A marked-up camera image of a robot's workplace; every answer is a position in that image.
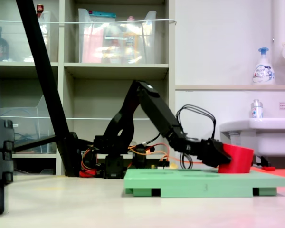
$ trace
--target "white floor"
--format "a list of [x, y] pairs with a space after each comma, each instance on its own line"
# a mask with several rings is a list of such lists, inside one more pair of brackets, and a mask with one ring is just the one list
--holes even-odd
[[133, 198], [123, 180], [21, 176], [6, 188], [0, 228], [285, 228], [277, 197]]

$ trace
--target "white bottle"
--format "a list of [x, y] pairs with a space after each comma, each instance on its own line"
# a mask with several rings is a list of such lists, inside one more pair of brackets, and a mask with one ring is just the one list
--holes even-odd
[[266, 47], [260, 48], [258, 51], [261, 52], [261, 58], [256, 65], [256, 69], [253, 73], [252, 84], [253, 85], [275, 85], [276, 75], [269, 63], [268, 58], [266, 58], [266, 52], [269, 49]]
[[251, 103], [251, 117], [252, 118], [263, 118], [263, 103], [259, 100], [253, 100]]

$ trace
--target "tripod leg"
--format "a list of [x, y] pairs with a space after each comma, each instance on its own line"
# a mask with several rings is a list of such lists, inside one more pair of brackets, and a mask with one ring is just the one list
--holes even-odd
[[58, 138], [57, 147], [66, 174], [70, 177], [78, 177], [81, 154], [77, 153], [78, 144], [74, 136], [69, 132], [67, 126], [67, 120], [59, 98], [33, 1], [16, 0], [16, 2], [34, 58], [37, 76], [47, 103], [48, 113], [51, 117], [55, 135]]

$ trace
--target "red mat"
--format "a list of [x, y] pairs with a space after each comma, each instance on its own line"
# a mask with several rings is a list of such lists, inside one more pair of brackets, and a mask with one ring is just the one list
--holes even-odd
[[277, 176], [285, 177], [285, 169], [275, 170], [275, 171], [265, 171], [265, 170], [262, 170], [262, 169], [251, 167], [251, 170], [258, 171], [258, 172], [266, 172], [266, 173], [274, 174], [274, 175], [277, 175]]

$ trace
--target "blue pump cap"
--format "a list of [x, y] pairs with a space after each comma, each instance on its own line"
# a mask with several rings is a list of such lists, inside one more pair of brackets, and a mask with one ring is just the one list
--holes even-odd
[[261, 52], [261, 55], [266, 55], [266, 52], [269, 51], [269, 49], [266, 47], [262, 47], [258, 51]]

